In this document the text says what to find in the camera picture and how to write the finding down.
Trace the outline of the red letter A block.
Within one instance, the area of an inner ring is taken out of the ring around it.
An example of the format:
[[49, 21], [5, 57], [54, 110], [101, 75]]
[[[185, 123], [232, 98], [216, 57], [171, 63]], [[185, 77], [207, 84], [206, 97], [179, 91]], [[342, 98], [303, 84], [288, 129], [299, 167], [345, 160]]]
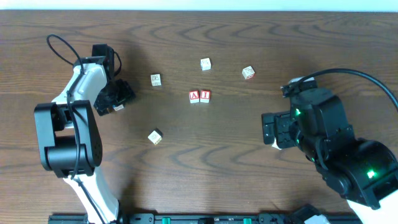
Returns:
[[190, 103], [198, 103], [200, 101], [200, 95], [198, 90], [189, 91]]

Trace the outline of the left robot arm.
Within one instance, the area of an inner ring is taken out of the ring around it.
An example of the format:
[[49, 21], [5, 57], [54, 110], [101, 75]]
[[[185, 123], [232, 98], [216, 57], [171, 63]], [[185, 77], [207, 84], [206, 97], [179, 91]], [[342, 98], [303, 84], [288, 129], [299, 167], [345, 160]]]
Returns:
[[92, 109], [115, 74], [112, 57], [77, 60], [63, 91], [34, 109], [41, 165], [74, 190], [87, 223], [130, 222], [104, 179], [103, 145]]

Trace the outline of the red letter I block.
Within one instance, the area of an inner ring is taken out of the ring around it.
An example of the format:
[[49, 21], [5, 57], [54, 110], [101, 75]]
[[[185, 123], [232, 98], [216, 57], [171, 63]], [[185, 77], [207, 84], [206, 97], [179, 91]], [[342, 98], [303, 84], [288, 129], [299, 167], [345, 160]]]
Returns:
[[209, 90], [202, 90], [200, 92], [200, 103], [209, 103], [211, 97], [211, 91]]

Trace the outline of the blue number 2 block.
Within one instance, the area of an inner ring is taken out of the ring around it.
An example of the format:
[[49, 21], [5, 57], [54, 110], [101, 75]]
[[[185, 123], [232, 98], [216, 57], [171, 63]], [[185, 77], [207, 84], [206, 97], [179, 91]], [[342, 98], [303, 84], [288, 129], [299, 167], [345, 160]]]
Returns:
[[119, 110], [122, 110], [122, 109], [124, 109], [124, 105], [119, 105], [119, 106], [114, 106], [113, 107], [113, 110], [115, 110], [115, 111], [119, 111]]

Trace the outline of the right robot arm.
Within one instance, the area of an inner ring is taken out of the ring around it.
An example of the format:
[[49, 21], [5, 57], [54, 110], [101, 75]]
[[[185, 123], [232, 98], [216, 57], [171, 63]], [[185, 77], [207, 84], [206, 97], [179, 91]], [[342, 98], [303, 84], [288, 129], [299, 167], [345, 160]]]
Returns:
[[282, 87], [290, 109], [261, 116], [264, 143], [299, 148], [363, 223], [397, 223], [397, 159], [378, 141], [356, 138], [330, 90]]

